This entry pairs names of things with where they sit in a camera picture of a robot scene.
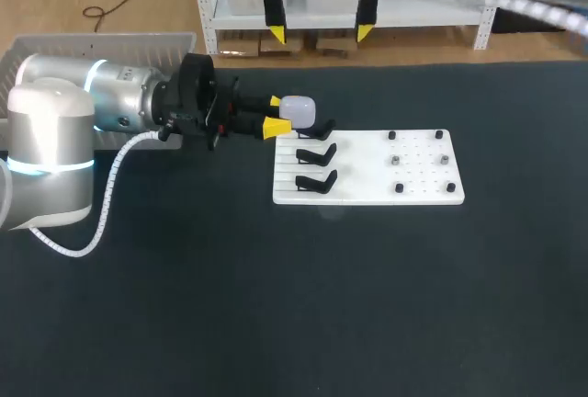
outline black mat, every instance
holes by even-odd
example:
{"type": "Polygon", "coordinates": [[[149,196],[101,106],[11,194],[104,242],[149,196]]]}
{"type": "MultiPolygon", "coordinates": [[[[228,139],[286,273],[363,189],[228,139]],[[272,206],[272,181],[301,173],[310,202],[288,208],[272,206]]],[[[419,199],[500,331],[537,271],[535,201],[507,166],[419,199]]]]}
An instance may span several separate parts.
{"type": "Polygon", "coordinates": [[[0,395],[588,393],[588,63],[242,77],[342,129],[449,129],[466,203],[280,207],[272,144],[134,153],[89,257],[0,236],[0,395]]]}

